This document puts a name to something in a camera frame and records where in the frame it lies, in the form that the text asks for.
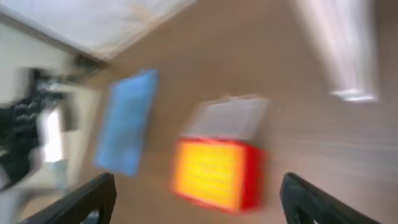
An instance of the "yellow box face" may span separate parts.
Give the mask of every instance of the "yellow box face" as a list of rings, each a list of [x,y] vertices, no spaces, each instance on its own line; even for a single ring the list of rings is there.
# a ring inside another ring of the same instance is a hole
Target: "yellow box face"
[[[239,209],[243,150],[232,144],[183,142],[177,157],[176,193],[208,205]]]

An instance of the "bright white light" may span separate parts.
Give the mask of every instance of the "bright white light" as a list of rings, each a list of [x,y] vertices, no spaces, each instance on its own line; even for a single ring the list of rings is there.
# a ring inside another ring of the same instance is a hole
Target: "bright white light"
[[[63,159],[61,121],[59,108],[46,111],[40,120],[45,162],[57,162]]]

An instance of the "red and yellow box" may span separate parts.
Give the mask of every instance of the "red and yellow box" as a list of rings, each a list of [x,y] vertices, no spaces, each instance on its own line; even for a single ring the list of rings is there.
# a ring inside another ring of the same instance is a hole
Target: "red and yellow box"
[[[183,139],[172,190],[204,207],[240,213],[260,206],[264,152],[236,140]]]

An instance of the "blue sheet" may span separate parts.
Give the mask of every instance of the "blue sheet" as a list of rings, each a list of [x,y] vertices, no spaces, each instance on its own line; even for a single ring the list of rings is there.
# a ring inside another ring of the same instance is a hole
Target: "blue sheet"
[[[94,161],[97,167],[129,176],[137,174],[158,82],[157,70],[142,70],[111,87]]]

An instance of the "blue rectangular object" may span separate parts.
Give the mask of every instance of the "blue rectangular object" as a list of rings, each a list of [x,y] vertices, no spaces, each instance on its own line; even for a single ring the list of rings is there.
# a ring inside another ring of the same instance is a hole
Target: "blue rectangular object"
[[[129,176],[137,174],[158,83],[157,70],[143,70],[111,87],[94,161],[97,167]]]

